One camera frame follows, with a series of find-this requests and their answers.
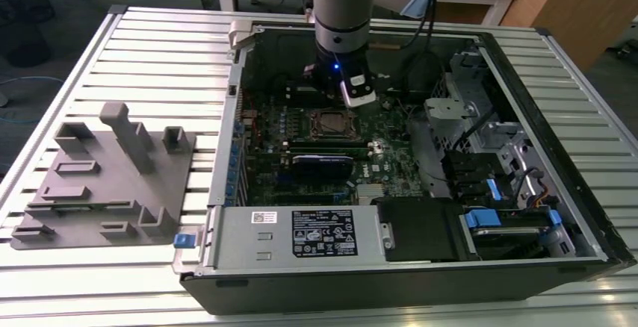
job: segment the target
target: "slotted metal surface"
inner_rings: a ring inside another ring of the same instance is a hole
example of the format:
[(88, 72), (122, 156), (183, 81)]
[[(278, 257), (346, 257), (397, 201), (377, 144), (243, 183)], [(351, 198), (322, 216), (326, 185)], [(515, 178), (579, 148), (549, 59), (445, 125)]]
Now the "slotted metal surface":
[[(551, 326), (562, 321), (567, 326), (632, 326), (638, 320), (638, 267), (597, 281), (561, 286), (523, 302), (215, 317), (179, 285), (171, 270), (172, 246), (12, 250), (11, 230), (20, 223), (26, 203), (56, 154), (58, 145), (51, 140), (56, 127), (60, 122), (84, 121), (91, 128), (107, 128), (96, 118), (107, 100), (128, 102), (132, 121), (144, 122), (148, 130), (182, 125), (198, 132), (180, 222), (203, 223), (231, 64), (227, 32), (231, 21), (240, 17), (302, 21), (299, 16), (142, 7), (131, 7), (124, 15), (110, 15), (104, 21), (54, 103), (59, 107), (47, 113), (3, 182), (10, 195), (0, 210), (0, 324), (362, 323), (425, 327), (433, 323)], [(415, 27), (411, 22), (387, 20), (375, 25)], [(525, 28), (437, 26), (493, 33), (625, 241), (638, 249), (636, 141), (551, 40)], [(198, 254), (196, 249), (187, 250), (183, 259), (195, 262)]]

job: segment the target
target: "white label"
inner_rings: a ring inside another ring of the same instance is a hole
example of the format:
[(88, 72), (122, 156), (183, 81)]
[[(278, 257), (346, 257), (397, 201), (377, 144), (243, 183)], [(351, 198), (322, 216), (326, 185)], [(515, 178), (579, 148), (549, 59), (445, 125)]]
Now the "white label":
[(277, 224), (278, 212), (277, 211), (254, 211), (250, 221), (254, 224)]
[(363, 75), (355, 75), (350, 78), (350, 83), (353, 86), (361, 86), (363, 83), (366, 83), (366, 77)]

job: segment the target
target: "blue latch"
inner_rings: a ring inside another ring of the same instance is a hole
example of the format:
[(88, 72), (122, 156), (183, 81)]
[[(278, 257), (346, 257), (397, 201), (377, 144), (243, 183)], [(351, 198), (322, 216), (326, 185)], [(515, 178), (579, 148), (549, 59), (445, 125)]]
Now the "blue latch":
[(550, 210), (550, 220), (551, 220), (551, 225), (558, 226), (562, 224), (562, 218), (561, 214), (555, 210)]
[(494, 200), (502, 200), (501, 192), (498, 191), (497, 181), (494, 181), (494, 179), (487, 179), (487, 186), (490, 187), (491, 197), (494, 198)]
[(235, 193), (235, 186), (227, 184), (227, 196), (232, 196)]
[(194, 249), (195, 248), (196, 235), (192, 234), (176, 234), (172, 241), (172, 246), (176, 249)]
[(466, 214), (466, 222), (469, 228), (501, 226), (501, 219), (494, 209), (474, 209)]

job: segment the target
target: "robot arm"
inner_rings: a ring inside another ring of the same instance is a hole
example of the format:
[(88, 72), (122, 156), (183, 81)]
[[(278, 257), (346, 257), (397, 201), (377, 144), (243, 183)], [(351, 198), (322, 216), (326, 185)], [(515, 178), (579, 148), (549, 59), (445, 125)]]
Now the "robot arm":
[(318, 63), (314, 76), (341, 91), (349, 107), (377, 99), (366, 59), (373, 5), (421, 17), (427, 0), (314, 0)]

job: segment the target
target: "power supply label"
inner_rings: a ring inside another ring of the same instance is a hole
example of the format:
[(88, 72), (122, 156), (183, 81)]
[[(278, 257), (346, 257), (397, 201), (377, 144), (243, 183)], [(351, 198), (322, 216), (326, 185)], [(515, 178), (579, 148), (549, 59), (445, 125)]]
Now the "power supply label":
[(294, 211), (293, 253), (298, 258), (357, 256), (353, 210)]

